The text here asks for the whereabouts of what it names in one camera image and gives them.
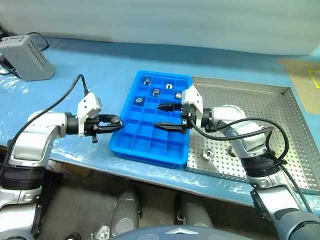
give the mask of white wall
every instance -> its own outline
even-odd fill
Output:
[[[309,55],[320,0],[0,0],[16,34]]]

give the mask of gray device box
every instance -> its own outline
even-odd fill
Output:
[[[2,38],[0,53],[25,81],[50,79],[55,72],[30,35]]]

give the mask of blue compartment tray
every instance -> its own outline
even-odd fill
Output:
[[[192,84],[191,76],[152,71],[139,71],[134,79],[120,117],[124,128],[113,133],[110,149],[119,157],[181,169],[186,165],[189,152],[187,134],[167,132],[153,123],[170,122],[181,124],[179,111],[157,110],[162,103],[179,103],[176,93],[181,93]],[[159,89],[159,96],[153,96]]]

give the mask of perforated metal tray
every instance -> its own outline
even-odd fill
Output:
[[[204,108],[232,104],[242,108],[247,117],[279,123],[290,143],[286,167],[305,193],[319,194],[320,154],[290,87],[203,77],[193,77],[192,81],[203,97]],[[259,124],[269,126],[266,122]],[[212,135],[222,136],[219,132]],[[230,146],[228,141],[210,140],[191,130],[186,170],[247,182],[240,160],[228,151]],[[284,141],[279,131],[272,133],[270,146],[277,156],[282,153]],[[202,157],[206,148],[215,152],[210,161]]]

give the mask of cardboard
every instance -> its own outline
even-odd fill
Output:
[[[307,113],[320,114],[320,63],[281,58]]]

